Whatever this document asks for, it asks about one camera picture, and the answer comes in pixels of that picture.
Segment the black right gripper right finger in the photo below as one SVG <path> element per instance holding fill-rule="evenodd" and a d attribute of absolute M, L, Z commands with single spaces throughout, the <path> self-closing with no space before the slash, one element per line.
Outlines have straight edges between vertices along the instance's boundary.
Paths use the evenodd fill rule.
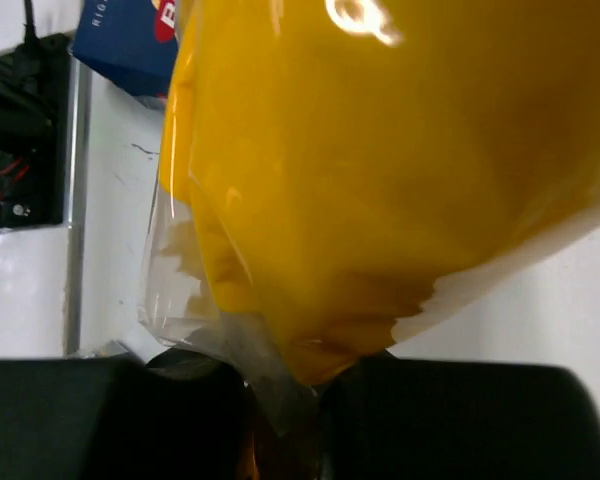
<path fill-rule="evenodd" d="M 323 408 L 337 479 L 600 479 L 600 418 L 563 368 L 374 356 Z"/>

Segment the yellow fusilli pasta bag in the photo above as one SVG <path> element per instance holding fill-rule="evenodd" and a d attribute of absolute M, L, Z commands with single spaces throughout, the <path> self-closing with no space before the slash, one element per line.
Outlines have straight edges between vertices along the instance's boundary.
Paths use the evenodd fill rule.
<path fill-rule="evenodd" d="M 600 226 L 600 1 L 166 1 L 141 324 L 272 423 Z"/>

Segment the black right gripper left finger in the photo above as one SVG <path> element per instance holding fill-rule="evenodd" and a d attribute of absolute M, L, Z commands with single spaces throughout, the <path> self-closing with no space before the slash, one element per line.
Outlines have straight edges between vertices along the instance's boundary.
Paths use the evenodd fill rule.
<path fill-rule="evenodd" d="M 0 479 L 234 479 L 246 400 L 229 365 L 0 360 Z"/>

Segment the blue Barilla pasta box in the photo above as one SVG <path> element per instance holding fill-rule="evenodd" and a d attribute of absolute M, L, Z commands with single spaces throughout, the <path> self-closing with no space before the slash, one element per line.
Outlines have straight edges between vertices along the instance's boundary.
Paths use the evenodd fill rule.
<path fill-rule="evenodd" d="M 173 0 L 89 0 L 71 51 L 133 97 L 167 97 L 178 40 Z"/>

